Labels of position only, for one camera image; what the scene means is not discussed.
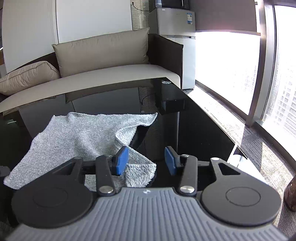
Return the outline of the brown sofa with beige seat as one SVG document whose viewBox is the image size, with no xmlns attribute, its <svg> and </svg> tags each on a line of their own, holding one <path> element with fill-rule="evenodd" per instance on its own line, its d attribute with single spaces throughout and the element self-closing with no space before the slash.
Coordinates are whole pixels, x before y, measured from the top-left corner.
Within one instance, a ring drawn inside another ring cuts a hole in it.
<svg viewBox="0 0 296 241">
<path fill-rule="evenodd" d="M 113 90 L 129 87 L 132 82 L 146 79 L 168 78 L 177 87 L 182 84 L 182 45 L 157 34 L 149 35 L 150 64 L 117 66 L 93 70 L 42 83 L 17 92 L 1 101 L 1 112 L 69 92 L 90 88 Z"/>
</svg>

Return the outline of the silver mini fridge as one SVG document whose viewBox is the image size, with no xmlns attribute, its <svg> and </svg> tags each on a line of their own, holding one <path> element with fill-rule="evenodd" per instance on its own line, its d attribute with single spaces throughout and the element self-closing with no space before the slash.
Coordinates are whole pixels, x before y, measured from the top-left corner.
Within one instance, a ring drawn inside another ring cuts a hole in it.
<svg viewBox="0 0 296 241">
<path fill-rule="evenodd" d="M 187 9 L 156 8 L 149 13 L 150 32 L 182 45 L 183 90 L 195 87 L 195 13 Z"/>
</svg>

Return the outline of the small beige cushion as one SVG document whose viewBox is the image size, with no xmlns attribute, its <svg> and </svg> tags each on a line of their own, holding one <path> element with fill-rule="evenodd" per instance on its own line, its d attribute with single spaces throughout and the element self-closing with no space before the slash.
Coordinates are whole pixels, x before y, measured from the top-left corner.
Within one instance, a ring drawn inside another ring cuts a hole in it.
<svg viewBox="0 0 296 241">
<path fill-rule="evenodd" d="M 1 78 L 1 94 L 10 96 L 33 86 L 60 78 L 60 72 L 49 62 L 39 61 L 16 69 Z"/>
</svg>

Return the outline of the grey terry towel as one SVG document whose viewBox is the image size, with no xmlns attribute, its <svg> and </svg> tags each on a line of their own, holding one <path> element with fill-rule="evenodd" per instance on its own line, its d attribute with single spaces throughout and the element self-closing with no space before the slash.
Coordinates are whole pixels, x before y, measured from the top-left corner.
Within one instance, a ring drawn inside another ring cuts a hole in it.
<svg viewBox="0 0 296 241">
<path fill-rule="evenodd" d="M 150 126 L 157 114 L 98 114 L 71 112 L 53 116 L 32 141 L 22 160 L 4 178 L 4 185 L 18 190 L 74 157 L 92 161 L 114 155 L 129 146 L 138 126 Z"/>
</svg>

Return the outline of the large beige back cushion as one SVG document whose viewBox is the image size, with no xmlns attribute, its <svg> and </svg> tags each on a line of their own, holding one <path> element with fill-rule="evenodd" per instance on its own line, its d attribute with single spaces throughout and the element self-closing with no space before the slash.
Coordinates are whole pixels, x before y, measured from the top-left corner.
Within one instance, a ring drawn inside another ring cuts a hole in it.
<svg viewBox="0 0 296 241">
<path fill-rule="evenodd" d="M 62 77 L 88 71 L 147 64 L 149 28 L 53 44 Z"/>
</svg>

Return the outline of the black box under table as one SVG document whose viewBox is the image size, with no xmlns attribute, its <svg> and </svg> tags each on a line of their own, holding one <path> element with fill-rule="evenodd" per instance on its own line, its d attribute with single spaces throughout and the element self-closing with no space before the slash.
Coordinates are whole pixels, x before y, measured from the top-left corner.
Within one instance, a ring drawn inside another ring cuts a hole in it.
<svg viewBox="0 0 296 241">
<path fill-rule="evenodd" d="M 185 110 L 185 103 L 186 102 L 184 94 L 155 94 L 155 104 L 161 115 L 183 111 Z"/>
</svg>

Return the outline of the black microwave oven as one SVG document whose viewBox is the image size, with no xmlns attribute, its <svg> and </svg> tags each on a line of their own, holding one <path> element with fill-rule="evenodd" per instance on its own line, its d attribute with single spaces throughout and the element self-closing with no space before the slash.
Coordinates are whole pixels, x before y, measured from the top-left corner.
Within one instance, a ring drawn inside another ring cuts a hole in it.
<svg viewBox="0 0 296 241">
<path fill-rule="evenodd" d="M 161 7 L 175 9 L 190 9 L 189 0 L 161 0 Z"/>
</svg>

